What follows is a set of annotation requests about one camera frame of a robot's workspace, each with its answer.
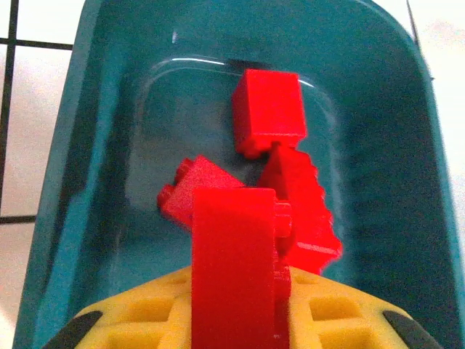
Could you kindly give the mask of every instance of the yellow plastic part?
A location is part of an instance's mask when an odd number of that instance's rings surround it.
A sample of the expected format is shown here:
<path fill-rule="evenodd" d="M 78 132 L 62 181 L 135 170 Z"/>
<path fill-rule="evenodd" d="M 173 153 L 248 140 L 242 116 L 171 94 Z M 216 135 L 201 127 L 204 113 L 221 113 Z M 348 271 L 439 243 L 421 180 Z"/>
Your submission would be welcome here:
<path fill-rule="evenodd" d="M 290 349 L 408 349 L 383 317 L 402 309 L 291 268 Z M 178 270 L 83 309 L 102 317 L 77 349 L 190 349 L 190 268 Z"/>

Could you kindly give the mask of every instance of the teal bin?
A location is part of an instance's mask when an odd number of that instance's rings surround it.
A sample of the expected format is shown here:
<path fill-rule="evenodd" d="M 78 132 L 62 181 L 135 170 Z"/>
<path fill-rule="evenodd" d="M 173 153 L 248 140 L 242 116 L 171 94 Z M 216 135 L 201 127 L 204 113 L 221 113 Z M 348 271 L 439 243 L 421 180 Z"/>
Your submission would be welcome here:
<path fill-rule="evenodd" d="M 325 276 L 406 309 L 464 347 L 464 283 L 432 85 L 418 48 L 369 0 L 88 0 L 50 150 L 14 348 L 80 309 L 190 264 L 155 198 L 203 154 L 253 185 L 233 146 L 244 68 L 300 75 L 344 256 Z"/>

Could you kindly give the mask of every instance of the grout line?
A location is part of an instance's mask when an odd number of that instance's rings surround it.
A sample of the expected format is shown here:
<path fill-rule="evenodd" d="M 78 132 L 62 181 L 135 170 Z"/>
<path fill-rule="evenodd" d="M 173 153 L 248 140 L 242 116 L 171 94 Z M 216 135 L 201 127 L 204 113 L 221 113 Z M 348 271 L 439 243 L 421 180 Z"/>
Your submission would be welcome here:
<path fill-rule="evenodd" d="M 0 225 L 34 223 L 35 221 L 36 221 L 36 216 L 6 216 L 6 217 L 0 217 Z"/>
<path fill-rule="evenodd" d="M 17 14 L 19 9 L 19 0 L 12 0 L 9 11 L 9 28 L 8 38 L 16 39 L 17 33 Z M 7 159 L 7 141 L 8 141 L 8 121 L 9 106 L 12 99 L 13 70 L 15 67 L 15 45 L 7 46 L 7 61 L 5 64 L 5 79 L 3 95 L 1 97 L 1 114 L 0 114 L 0 209 L 1 199 L 3 197 L 3 181 L 5 175 L 5 161 Z"/>
<path fill-rule="evenodd" d="M 24 47 L 38 47 L 41 49 L 66 49 L 66 50 L 73 49 L 73 45 L 71 44 L 58 44 L 54 42 L 31 41 L 31 40 L 16 40 L 16 45 L 24 46 Z"/>
<path fill-rule="evenodd" d="M 72 44 L 59 44 L 57 42 L 21 40 L 21 39 L 0 38 L 0 44 L 15 45 L 15 46 L 22 46 L 22 47 L 38 47 L 40 49 L 66 49 L 70 51 L 73 49 Z"/>

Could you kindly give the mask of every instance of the red building block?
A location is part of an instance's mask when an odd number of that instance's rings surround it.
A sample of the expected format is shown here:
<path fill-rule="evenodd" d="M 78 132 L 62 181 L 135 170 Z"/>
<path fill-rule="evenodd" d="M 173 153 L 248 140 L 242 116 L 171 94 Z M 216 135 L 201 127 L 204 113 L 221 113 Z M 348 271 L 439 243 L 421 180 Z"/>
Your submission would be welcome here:
<path fill-rule="evenodd" d="M 289 265 L 320 274 L 341 256 L 342 244 L 333 234 L 316 175 L 308 154 L 275 146 L 258 186 L 275 189 L 276 196 L 292 206 L 292 232 L 277 240 L 278 254 L 285 255 Z"/>
<path fill-rule="evenodd" d="M 285 261 L 275 251 L 275 346 L 289 349 L 288 301 L 291 296 L 291 273 Z"/>
<path fill-rule="evenodd" d="M 276 202 L 267 188 L 195 191 L 193 349 L 274 347 Z"/>
<path fill-rule="evenodd" d="M 248 159 L 273 143 L 295 148 L 307 136 L 295 73 L 247 69 L 232 95 L 235 148 Z"/>
<path fill-rule="evenodd" d="M 219 168 L 205 156 L 194 161 L 184 159 L 176 171 L 176 185 L 167 184 L 157 196 L 161 213 L 190 230 L 192 227 L 193 191 L 198 187 L 240 188 L 244 184 Z"/>

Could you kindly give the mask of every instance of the tile floor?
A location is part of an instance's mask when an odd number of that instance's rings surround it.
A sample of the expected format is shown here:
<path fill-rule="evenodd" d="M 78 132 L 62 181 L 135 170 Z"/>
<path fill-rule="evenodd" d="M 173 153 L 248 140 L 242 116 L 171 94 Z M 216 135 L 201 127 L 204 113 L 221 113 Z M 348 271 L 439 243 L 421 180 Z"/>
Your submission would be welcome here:
<path fill-rule="evenodd" d="M 412 34 L 404 0 L 377 0 Z M 19 39 L 72 44 L 84 0 L 20 0 Z M 421 48 L 434 76 L 450 182 L 465 247 L 465 5 L 411 0 Z M 10 0 L 0 0 L 0 38 Z M 0 95 L 6 46 L 0 44 Z M 18 47 L 9 115 L 1 216 L 35 214 L 70 51 Z M 33 224 L 0 225 L 0 349 L 12 346 Z"/>

